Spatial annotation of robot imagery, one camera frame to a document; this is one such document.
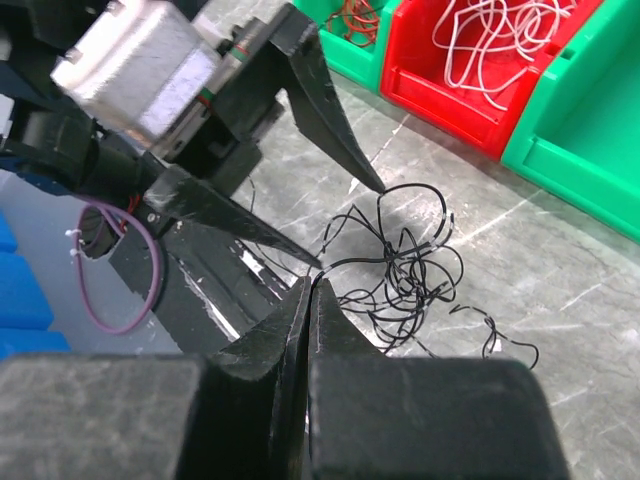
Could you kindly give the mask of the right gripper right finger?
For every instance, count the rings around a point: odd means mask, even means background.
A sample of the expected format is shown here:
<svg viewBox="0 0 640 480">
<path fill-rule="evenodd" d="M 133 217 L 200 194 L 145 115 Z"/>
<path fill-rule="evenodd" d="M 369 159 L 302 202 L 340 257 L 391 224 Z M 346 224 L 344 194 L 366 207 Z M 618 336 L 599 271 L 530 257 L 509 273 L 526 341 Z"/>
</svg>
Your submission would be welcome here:
<svg viewBox="0 0 640 480">
<path fill-rule="evenodd" d="M 514 360 L 391 358 L 327 280 L 309 306 L 311 471 L 317 479 L 566 479 L 543 390 Z"/>
</svg>

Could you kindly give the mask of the red plastic bin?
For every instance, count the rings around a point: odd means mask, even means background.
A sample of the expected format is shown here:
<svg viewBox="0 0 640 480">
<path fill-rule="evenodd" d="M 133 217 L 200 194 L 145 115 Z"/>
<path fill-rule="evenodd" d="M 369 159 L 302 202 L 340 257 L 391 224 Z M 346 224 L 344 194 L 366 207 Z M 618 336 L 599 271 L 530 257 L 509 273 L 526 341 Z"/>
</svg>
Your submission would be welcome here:
<svg viewBox="0 0 640 480">
<path fill-rule="evenodd" d="M 384 97 L 499 159 L 535 86 L 597 1 L 403 1 Z"/>
</svg>

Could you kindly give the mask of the green plastic bin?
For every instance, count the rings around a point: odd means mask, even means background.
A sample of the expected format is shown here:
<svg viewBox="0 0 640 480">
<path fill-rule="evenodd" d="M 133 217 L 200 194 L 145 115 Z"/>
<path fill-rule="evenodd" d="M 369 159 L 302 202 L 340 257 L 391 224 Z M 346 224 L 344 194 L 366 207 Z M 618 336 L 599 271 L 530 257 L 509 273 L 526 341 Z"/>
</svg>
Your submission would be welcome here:
<svg viewBox="0 0 640 480">
<path fill-rule="evenodd" d="M 638 240 L 638 2 L 595 10 L 540 77 L 502 163 Z"/>
<path fill-rule="evenodd" d="M 320 30 L 329 67 L 378 94 L 398 1 L 295 0 Z"/>
</svg>

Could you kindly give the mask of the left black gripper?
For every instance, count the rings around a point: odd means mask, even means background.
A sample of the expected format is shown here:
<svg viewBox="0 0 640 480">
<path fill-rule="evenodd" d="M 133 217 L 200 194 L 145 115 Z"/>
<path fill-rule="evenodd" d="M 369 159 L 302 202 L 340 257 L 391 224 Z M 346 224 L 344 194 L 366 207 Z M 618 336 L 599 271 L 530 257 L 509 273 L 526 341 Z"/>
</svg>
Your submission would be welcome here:
<svg viewBox="0 0 640 480">
<path fill-rule="evenodd" d="M 372 191 L 385 185 L 362 151 L 338 98 L 318 25 L 294 5 L 267 23 L 254 17 L 219 41 L 222 63 L 187 110 L 169 162 L 144 194 L 160 214 L 224 231 L 321 268 L 320 260 L 225 195 L 262 158 L 259 142 L 287 92 L 299 132 Z"/>
</svg>

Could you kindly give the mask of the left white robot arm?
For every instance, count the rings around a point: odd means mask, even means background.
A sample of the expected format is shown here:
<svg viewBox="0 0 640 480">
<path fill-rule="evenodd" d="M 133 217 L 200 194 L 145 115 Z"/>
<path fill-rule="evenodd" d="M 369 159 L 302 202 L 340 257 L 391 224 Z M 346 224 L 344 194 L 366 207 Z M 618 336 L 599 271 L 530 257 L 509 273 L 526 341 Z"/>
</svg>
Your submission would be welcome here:
<svg viewBox="0 0 640 480">
<path fill-rule="evenodd" d="M 317 24 L 292 4 L 221 35 L 200 1 L 5 1 L 1 166 L 40 190 L 156 213 L 318 259 L 233 200 L 283 113 L 375 192 Z"/>
</svg>

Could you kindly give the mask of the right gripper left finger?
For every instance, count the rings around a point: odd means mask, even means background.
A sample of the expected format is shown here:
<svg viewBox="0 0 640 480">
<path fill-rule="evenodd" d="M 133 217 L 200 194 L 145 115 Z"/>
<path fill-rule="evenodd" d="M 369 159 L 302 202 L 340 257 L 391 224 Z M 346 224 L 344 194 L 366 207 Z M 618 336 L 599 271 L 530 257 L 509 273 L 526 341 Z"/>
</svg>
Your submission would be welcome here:
<svg viewBox="0 0 640 480">
<path fill-rule="evenodd" d="M 309 279 L 214 354 L 15 355 L 1 365 L 5 479 L 297 479 Z"/>
</svg>

